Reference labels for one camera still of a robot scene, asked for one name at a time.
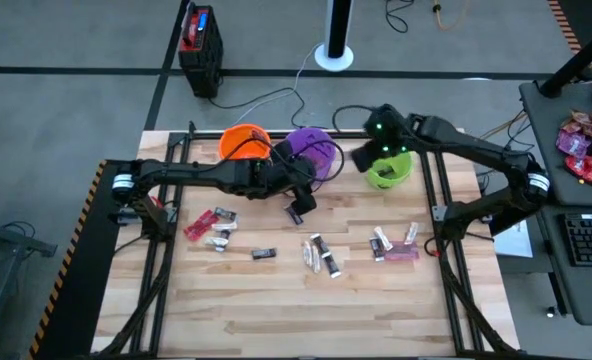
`paper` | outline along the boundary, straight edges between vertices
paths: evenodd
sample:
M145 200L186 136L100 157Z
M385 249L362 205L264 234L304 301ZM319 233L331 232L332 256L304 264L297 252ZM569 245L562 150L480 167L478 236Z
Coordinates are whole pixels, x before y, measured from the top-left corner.
M533 257L527 221L523 220L494 236L494 248L498 255Z

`black desk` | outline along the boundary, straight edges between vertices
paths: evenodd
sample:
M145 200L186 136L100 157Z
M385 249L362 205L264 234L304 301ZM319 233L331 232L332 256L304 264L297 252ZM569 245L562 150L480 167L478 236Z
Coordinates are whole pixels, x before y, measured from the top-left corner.
M561 96L554 99L540 95L532 83L522 84L520 93L552 188L555 189L555 203L544 207L538 214L538 220L562 293L562 298L557 300L562 300L559 305L569 305L580 324L592 325L592 268L571 266L565 240L556 220L557 215L564 213L592 213L592 187L580 185L576 178L567 173L563 168L563 156L555 146L560 123L569 116L570 109L592 110L592 84L568 85L563 88ZM557 200L562 189L566 189L566 198L571 198L573 204L562 205Z

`wooden tabletop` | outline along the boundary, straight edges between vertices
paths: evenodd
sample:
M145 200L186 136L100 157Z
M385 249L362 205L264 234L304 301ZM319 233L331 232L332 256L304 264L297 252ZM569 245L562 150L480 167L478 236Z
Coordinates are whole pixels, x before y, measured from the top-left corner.
M145 132L138 157L162 160L167 137L166 131ZM403 184L375 190L349 159L348 150L364 142L338 140L347 164L315 193L318 208L300 226L282 210L292 201L283 195L249 201L211 188L184 189L159 356L454 355L438 261L422 251L433 231L418 156L413 154L414 170ZM193 141L190 160L214 163L217 153L217 141ZM448 154L445 162L454 200L478 198L471 162ZM435 172L434 179L440 192ZM192 243L180 231L216 206L240 216L225 253L203 239ZM412 221L420 223L420 259L374 262L368 243L373 228L402 239ZM472 224L469 231L489 236L484 225ZM124 228L118 245L139 232L140 226ZM319 274L305 266L301 243L314 233L329 244L340 277L330 278L324 266ZM476 304L505 341L518 347L493 244L468 237L463 246ZM272 247L277 257L252 261L252 249ZM114 258L92 351L109 344L136 307L146 252L143 240ZM459 317L471 348L462 307Z

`keyboard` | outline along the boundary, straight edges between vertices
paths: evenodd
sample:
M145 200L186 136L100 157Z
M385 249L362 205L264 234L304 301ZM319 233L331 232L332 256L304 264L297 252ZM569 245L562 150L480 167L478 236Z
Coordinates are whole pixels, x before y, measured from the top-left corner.
M572 265L592 266L592 215L560 215L560 221Z

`white stand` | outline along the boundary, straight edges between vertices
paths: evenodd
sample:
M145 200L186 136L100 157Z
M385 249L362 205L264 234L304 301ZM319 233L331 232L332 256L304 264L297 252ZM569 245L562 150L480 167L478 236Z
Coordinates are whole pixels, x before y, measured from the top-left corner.
M318 66L322 67L327 71L339 72L347 69L352 62L354 62L354 52L349 46L345 46L343 56L332 59L328 57L325 51L325 44L320 45L314 53L314 58Z

